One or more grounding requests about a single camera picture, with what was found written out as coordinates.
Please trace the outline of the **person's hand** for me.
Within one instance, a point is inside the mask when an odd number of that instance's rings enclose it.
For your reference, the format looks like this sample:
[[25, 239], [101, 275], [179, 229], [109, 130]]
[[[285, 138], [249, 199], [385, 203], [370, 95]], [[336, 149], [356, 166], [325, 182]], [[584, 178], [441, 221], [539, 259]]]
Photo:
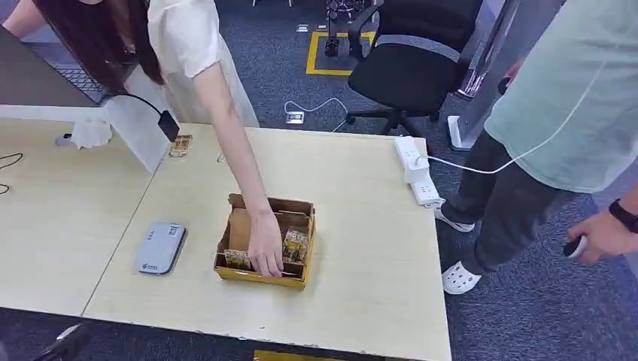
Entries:
[[584, 236], [588, 242], [578, 262], [582, 265], [598, 261], [603, 256], [618, 256], [637, 252], [637, 234], [630, 232], [608, 211], [601, 211], [568, 229], [571, 241]]
[[254, 270], [264, 277], [280, 277], [284, 270], [282, 238], [271, 210], [249, 212], [251, 227], [248, 256]]

